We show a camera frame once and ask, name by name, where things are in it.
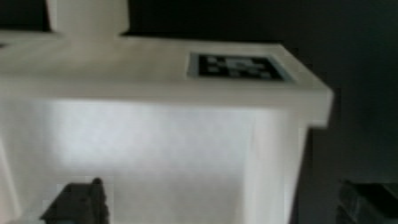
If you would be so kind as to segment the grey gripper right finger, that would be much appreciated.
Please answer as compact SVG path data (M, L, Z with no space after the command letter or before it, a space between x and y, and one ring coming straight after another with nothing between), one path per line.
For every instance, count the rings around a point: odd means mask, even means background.
M340 182L335 224L398 224L398 183Z

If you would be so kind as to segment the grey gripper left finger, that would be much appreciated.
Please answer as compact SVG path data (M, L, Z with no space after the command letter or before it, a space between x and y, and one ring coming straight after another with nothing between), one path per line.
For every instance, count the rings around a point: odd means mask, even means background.
M44 224L109 224L102 181L69 183L38 217Z

